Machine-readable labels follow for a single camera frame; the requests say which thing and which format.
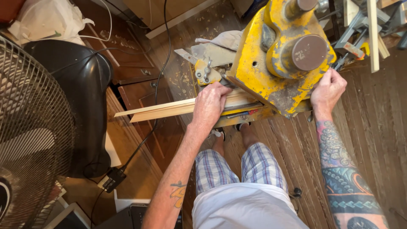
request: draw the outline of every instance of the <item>brown round cylinder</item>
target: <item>brown round cylinder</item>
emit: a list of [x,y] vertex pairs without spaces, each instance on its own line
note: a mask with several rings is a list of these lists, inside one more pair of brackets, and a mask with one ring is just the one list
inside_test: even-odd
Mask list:
[[290,0],[285,6],[285,16],[288,19],[296,19],[312,10],[317,3],[318,0]]
[[326,58],[326,41],[316,34],[302,36],[288,44],[283,51],[283,65],[290,71],[311,71]]

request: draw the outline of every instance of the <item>tattooed arm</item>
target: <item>tattooed arm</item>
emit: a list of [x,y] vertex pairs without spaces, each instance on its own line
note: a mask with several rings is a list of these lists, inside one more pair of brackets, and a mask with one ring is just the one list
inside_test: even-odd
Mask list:
[[185,189],[199,147],[218,121],[232,90],[215,82],[203,89],[195,99],[194,118],[184,139],[158,184],[143,218],[143,229],[174,228]]
[[382,209],[346,151],[332,120],[332,109],[345,87],[346,81],[330,68],[311,95],[330,209],[338,229],[388,229]]

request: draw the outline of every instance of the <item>electric fan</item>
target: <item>electric fan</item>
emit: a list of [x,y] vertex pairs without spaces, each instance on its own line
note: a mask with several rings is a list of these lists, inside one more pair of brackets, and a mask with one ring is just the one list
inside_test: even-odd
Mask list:
[[74,120],[57,81],[0,36],[0,228],[42,228],[71,163]]

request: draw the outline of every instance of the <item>forearm tattoo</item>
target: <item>forearm tattoo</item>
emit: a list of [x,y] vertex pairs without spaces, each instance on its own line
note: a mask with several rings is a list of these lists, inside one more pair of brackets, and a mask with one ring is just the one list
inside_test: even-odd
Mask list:
[[179,181],[177,184],[170,184],[170,186],[178,187],[171,193],[170,198],[178,198],[177,202],[174,204],[174,207],[180,208],[182,206],[182,202],[184,201],[186,185],[183,185],[181,181]]
[[338,229],[385,229],[386,218],[331,121],[317,122],[321,169]]

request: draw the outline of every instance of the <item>striped shorts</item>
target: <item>striped shorts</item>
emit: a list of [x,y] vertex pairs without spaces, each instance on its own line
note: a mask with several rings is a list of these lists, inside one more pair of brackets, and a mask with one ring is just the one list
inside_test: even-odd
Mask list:
[[[204,150],[195,158],[197,196],[220,185],[239,183],[224,157]],[[263,143],[251,145],[242,156],[242,182],[269,184],[288,193],[288,185],[271,150]]]

